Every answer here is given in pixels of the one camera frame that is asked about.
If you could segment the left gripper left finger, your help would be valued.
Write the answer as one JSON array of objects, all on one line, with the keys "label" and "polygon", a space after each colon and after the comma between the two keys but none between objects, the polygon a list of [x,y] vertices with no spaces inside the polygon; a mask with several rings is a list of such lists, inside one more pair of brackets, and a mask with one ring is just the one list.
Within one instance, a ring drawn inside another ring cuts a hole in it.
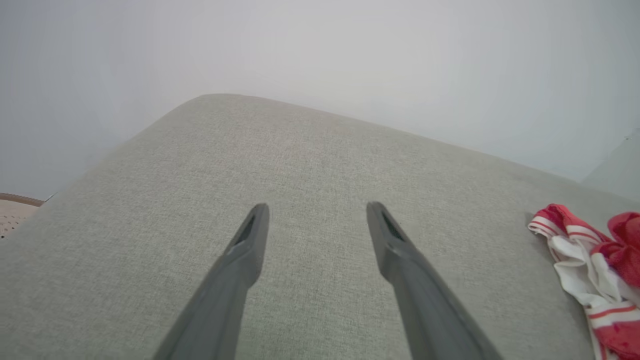
[{"label": "left gripper left finger", "polygon": [[155,360],[233,360],[249,289],[265,259],[270,210],[251,208],[154,353]]}]

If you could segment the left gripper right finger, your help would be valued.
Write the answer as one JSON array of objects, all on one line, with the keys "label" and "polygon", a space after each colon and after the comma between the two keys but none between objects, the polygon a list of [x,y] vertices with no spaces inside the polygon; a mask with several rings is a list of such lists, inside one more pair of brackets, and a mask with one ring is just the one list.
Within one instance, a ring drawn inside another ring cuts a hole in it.
[{"label": "left gripper right finger", "polygon": [[381,202],[366,205],[381,275],[393,287],[414,360],[500,360],[501,354]]}]

